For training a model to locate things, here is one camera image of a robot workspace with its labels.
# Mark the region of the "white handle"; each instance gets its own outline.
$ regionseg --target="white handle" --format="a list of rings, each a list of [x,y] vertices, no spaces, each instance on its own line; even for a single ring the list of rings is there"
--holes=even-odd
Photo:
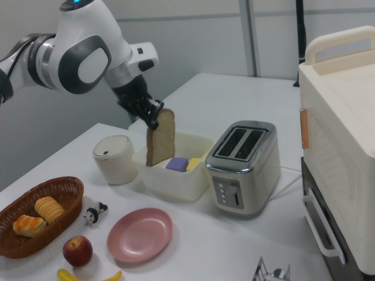
[[[316,54],[325,48],[355,42],[362,39],[371,39],[371,49],[374,50],[375,27],[362,26],[360,28],[353,28],[320,36],[311,41],[309,46],[306,48],[306,64],[314,64],[316,62]]]
[[[345,264],[344,253],[342,252],[341,247],[340,247],[335,235],[333,234],[333,231],[332,231],[331,227],[329,226],[329,223],[328,223],[326,217],[324,216],[324,213],[323,213],[321,207],[319,206],[319,203],[316,200],[316,198],[314,196],[314,193],[312,192],[311,189],[309,189],[308,195],[303,196],[302,201],[303,201],[303,206],[304,206],[307,222],[310,225],[311,231],[312,231],[312,233],[315,237],[315,240],[316,240],[316,243],[318,244],[319,249],[321,250],[321,253],[325,256],[330,256],[330,257],[338,256],[340,258],[342,264]],[[331,240],[333,246],[335,247],[334,249],[329,250],[329,249],[324,247],[323,242],[322,242],[322,240],[321,240],[321,238],[318,234],[318,231],[316,230],[316,227],[315,227],[315,225],[314,225],[314,223],[311,219],[310,213],[306,208],[305,203],[307,203],[307,202],[312,202],[312,204],[314,205],[316,211],[318,212],[318,215],[319,215],[321,221],[323,222],[323,225],[326,229],[326,232],[329,236],[329,239]]]

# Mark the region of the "banana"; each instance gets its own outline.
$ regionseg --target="banana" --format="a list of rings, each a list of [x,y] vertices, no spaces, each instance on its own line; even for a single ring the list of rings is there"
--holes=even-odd
[[[122,275],[122,271],[119,270],[114,276],[103,281],[117,281]],[[57,278],[59,281],[81,281],[78,278],[75,278],[68,270],[59,269],[57,271]]]
[[[118,279],[120,279],[121,275],[122,275],[122,271],[119,270],[114,276],[103,281],[117,281]]]
[[[80,281],[80,279],[75,278],[68,270],[59,269],[57,271],[57,278],[59,281]]]

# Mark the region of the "purple sponge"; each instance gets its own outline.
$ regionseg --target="purple sponge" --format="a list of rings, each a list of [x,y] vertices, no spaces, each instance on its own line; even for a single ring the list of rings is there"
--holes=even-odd
[[[173,157],[171,161],[166,165],[166,168],[169,170],[174,170],[178,172],[186,172],[186,167],[188,166],[189,161],[187,158]]]

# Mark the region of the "white table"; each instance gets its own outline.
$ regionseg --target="white table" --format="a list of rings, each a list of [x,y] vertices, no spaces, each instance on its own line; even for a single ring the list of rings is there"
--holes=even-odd
[[[198,74],[165,100],[175,113],[176,131],[218,140],[240,120],[270,122],[276,126],[281,165],[301,170],[299,88],[293,81],[217,74]],[[145,133],[138,120],[130,131]]]
[[[181,117],[178,111],[175,114],[179,128]],[[155,197],[139,176],[129,184],[109,186],[92,158],[92,151],[100,140],[111,135],[129,136],[136,151],[145,144],[144,134],[97,124],[0,192],[2,210],[31,187],[54,177],[76,176],[85,186],[79,218],[49,246],[30,257],[0,257],[0,280],[57,280],[59,268],[82,280],[103,280],[120,268],[125,275],[122,280],[127,281],[245,281],[253,277],[260,256],[268,270],[286,270],[290,263],[292,281],[330,280],[304,217],[301,179],[281,197],[268,202],[259,216],[244,219],[218,209],[210,189],[197,202],[187,204]],[[299,175],[298,171],[283,168],[275,193]],[[98,223],[88,227],[83,215],[92,201],[102,201],[108,210],[100,215]],[[151,261],[139,265],[117,262],[107,250],[107,235],[121,217],[144,207],[160,208],[171,216],[172,239]],[[91,241],[94,256],[88,265],[73,270],[64,260],[62,246],[75,235],[84,235]]]

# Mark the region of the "bread roll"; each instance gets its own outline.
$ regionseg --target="bread roll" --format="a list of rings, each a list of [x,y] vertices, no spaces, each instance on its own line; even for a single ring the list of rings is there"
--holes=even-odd
[[[42,218],[21,215],[14,223],[13,230],[18,235],[34,237],[46,228],[47,224]]]
[[[58,216],[64,213],[64,208],[52,197],[43,197],[35,203],[35,211],[51,224]]]
[[[159,126],[147,129],[146,166],[153,166],[175,155],[175,114],[163,108],[157,119]]]

